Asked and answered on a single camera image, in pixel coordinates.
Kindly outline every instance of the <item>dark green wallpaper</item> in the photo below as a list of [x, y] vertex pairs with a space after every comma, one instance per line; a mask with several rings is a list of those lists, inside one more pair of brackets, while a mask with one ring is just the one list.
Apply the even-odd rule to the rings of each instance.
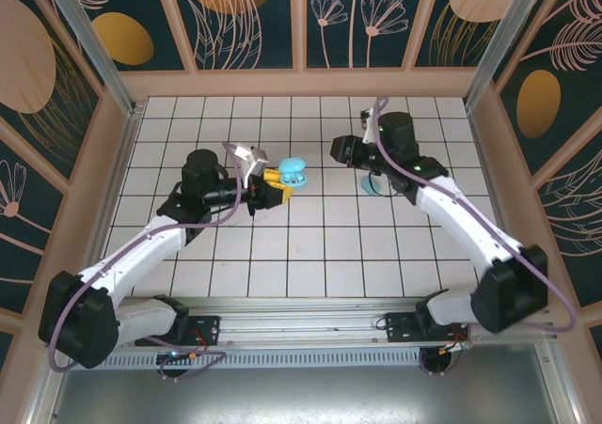
[[529, 15], [527, 16], [527, 19], [523, 23], [522, 28], [520, 29], [520, 31], [518, 31], [518, 34], [516, 35], [515, 40], [513, 41], [513, 43], [508, 48], [508, 51], [506, 52], [506, 55], [502, 58], [501, 62], [499, 62], [498, 69], [493, 74], [493, 80], [495, 82], [498, 81], [499, 77], [501, 76], [501, 74], [503, 73], [504, 69], [508, 65], [508, 62], [510, 61], [510, 57], [512, 57], [512, 55], [515, 53], [515, 47], [516, 47], [516, 45], [518, 43], [520, 43], [520, 41], [523, 39], [523, 37], [525, 37], [525, 33], [529, 29], [529, 26], [531, 26], [533, 18], [535, 18], [535, 15], [537, 15], [537, 12], [539, 11], [539, 8], [542, 6], [542, 4], [544, 3], [544, 1], [545, 0], [536, 0], [535, 4], [531, 7], [531, 11], [529, 12]]
[[63, 196], [0, 141], [0, 307], [21, 313]]
[[12, 338], [13, 336], [10, 333], [0, 332], [0, 372], [2, 372], [4, 362], [7, 360]]
[[161, 0], [78, 0], [119, 71], [183, 70]]
[[510, 1], [435, 0], [416, 67], [476, 67]]
[[535, 173], [602, 106], [600, 0], [558, 0], [500, 96]]
[[98, 96], [34, 0], [0, 15], [0, 118], [69, 178]]
[[594, 340], [595, 348], [598, 350], [598, 355], [602, 360], [602, 325], [590, 328], [592, 339]]
[[291, 0], [177, 0], [200, 70], [293, 67]]
[[581, 306], [602, 300], [602, 133], [539, 189]]
[[418, 3], [308, 0], [308, 68], [401, 67]]

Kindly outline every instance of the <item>metal floor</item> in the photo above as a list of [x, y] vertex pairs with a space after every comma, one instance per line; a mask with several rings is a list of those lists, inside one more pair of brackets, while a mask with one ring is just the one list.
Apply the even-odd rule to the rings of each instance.
[[180, 384], [153, 371], [71, 371], [55, 424], [550, 424], [532, 346], [479, 346], [444, 377], [416, 366], [210, 369]]

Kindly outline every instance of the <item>blue toy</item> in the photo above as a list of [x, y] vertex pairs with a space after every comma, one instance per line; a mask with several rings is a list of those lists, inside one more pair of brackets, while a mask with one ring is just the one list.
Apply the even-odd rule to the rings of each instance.
[[305, 161], [301, 158], [287, 158], [278, 166], [280, 182], [291, 187], [301, 187], [308, 183], [308, 177], [303, 173]]

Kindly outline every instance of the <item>white grid floor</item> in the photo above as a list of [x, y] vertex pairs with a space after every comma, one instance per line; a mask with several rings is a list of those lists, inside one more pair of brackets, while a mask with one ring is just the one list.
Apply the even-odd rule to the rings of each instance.
[[[246, 206], [219, 228], [145, 277], [146, 297], [421, 297], [441, 288], [476, 285], [476, 273], [454, 240], [403, 196], [368, 196], [367, 172], [329, 155], [339, 135], [362, 135], [359, 111], [373, 97], [152, 97], [122, 185], [105, 254], [144, 227], [180, 180], [186, 155], [215, 151], [231, 167], [222, 140], [266, 150], [270, 166], [290, 156], [307, 162], [309, 184], [288, 204]], [[458, 185], [495, 222], [477, 150], [458, 98], [392, 98], [387, 111], [414, 118], [421, 154], [451, 168]], [[379, 181], [381, 194], [388, 185]]]

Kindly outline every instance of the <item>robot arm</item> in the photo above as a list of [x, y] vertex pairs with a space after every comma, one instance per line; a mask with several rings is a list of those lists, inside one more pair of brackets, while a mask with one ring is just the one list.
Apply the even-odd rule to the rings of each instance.
[[[263, 150], [238, 145], [234, 154], [242, 170], [242, 202], [251, 215], [288, 200], [292, 188], [263, 175], [267, 165]], [[84, 367], [93, 368], [116, 346], [126, 342], [162, 335], [182, 339], [188, 330], [188, 309], [178, 301], [155, 296], [134, 305], [121, 306], [120, 303], [163, 259], [191, 243], [202, 231], [202, 228], [171, 228], [153, 234], [154, 229], [211, 222], [212, 208], [231, 206], [235, 198], [236, 179], [228, 178], [226, 169], [217, 163], [216, 155], [206, 149], [190, 153], [182, 168], [182, 181], [139, 234], [118, 252], [79, 275], [62, 272], [55, 276], [42, 312], [40, 339], [50, 342], [58, 317], [73, 295], [122, 252], [125, 253], [103, 271], [69, 313], [56, 347]], [[145, 236], [144, 242], [133, 244]]]
[[542, 273], [547, 273], [546, 253], [537, 245], [526, 248], [489, 222], [461, 193], [454, 180], [437, 160], [420, 156], [412, 118], [392, 112], [379, 118], [378, 131], [372, 109], [361, 113], [363, 138], [346, 135], [333, 140], [330, 154], [338, 162], [386, 175], [393, 189], [412, 205], [433, 217], [450, 233], [475, 266], [479, 285], [437, 291], [417, 303], [416, 317], [425, 334], [432, 327], [451, 323], [478, 322], [492, 333], [522, 321], [547, 305], [547, 287], [500, 246], [477, 219], [453, 198], [435, 187], [412, 181], [393, 169], [380, 154], [374, 135], [393, 161], [430, 183], [464, 199], [469, 207], [510, 247], [521, 253]]

